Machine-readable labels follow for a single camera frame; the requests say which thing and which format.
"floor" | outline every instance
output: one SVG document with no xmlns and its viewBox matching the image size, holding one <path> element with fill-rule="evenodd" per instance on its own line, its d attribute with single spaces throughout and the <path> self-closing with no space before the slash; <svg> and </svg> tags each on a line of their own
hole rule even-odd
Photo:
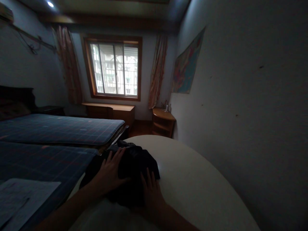
<svg viewBox="0 0 308 231">
<path fill-rule="evenodd" d="M 132 129 L 128 133 L 128 137 L 139 135 L 152 135 L 152 121 L 135 120 Z"/>
</svg>

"bed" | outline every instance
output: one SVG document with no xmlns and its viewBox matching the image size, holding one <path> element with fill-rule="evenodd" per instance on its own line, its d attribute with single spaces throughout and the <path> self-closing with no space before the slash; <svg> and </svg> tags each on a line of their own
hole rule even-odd
<svg viewBox="0 0 308 231">
<path fill-rule="evenodd" d="M 128 128 L 123 120 L 30 114 L 37 107 L 29 88 L 0 86 L 0 99 L 18 101 L 26 107 L 22 116 L 0 121 L 0 141 L 95 148 L 102 153 L 120 136 L 127 138 L 123 136 Z"/>
<path fill-rule="evenodd" d="M 61 182 L 21 230 L 40 223 L 60 206 L 84 173 L 96 149 L 0 142 L 0 179 Z"/>
</svg>

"paper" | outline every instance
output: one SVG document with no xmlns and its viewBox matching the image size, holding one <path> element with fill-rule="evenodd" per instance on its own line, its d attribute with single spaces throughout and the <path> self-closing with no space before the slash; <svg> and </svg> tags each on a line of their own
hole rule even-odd
<svg viewBox="0 0 308 231">
<path fill-rule="evenodd" d="M 3 231 L 18 231 L 60 184 L 17 178 L 1 184 L 0 227 L 7 223 Z"/>
</svg>

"window frame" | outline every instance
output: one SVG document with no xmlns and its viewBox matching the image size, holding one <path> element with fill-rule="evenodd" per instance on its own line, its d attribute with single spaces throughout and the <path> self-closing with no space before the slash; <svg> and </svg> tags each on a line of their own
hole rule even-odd
<svg viewBox="0 0 308 231">
<path fill-rule="evenodd" d="M 84 62 L 86 65 L 87 78 L 90 88 L 91 98 L 115 99 L 141 101 L 141 66 L 142 66 L 142 37 L 139 36 L 120 36 L 120 35 L 99 35 L 99 34 L 80 34 Z M 138 45 L 138 78 L 137 78 L 137 97 L 128 95 L 112 95 L 97 92 L 95 75 L 92 69 L 92 57 L 89 50 L 89 43 L 123 43 Z"/>
</svg>

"headboard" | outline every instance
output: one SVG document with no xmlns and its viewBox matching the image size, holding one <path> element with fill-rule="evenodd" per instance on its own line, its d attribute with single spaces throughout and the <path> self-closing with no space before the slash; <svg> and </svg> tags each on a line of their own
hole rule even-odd
<svg viewBox="0 0 308 231">
<path fill-rule="evenodd" d="M 38 107 L 35 105 L 35 96 L 32 91 L 33 88 L 15 88 L 0 85 L 0 98 L 22 102 L 29 110 L 34 111 Z"/>
</svg>

